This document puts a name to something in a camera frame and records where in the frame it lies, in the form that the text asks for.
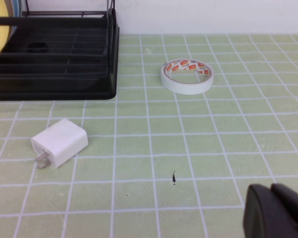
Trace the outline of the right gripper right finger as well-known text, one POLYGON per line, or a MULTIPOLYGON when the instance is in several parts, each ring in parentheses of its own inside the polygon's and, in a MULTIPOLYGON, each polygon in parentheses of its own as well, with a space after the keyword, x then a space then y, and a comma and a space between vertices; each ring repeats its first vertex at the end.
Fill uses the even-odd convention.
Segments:
POLYGON ((287 210, 287 213, 298 225, 298 193, 281 183, 273 184, 272 192, 277 196, 287 210))

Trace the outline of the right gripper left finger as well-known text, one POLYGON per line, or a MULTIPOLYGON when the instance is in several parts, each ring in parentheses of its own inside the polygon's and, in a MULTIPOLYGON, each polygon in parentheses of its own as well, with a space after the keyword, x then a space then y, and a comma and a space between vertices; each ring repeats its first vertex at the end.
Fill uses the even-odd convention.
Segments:
POLYGON ((297 238, 298 225, 281 201, 267 187, 248 187, 243 230, 246 238, 297 238))

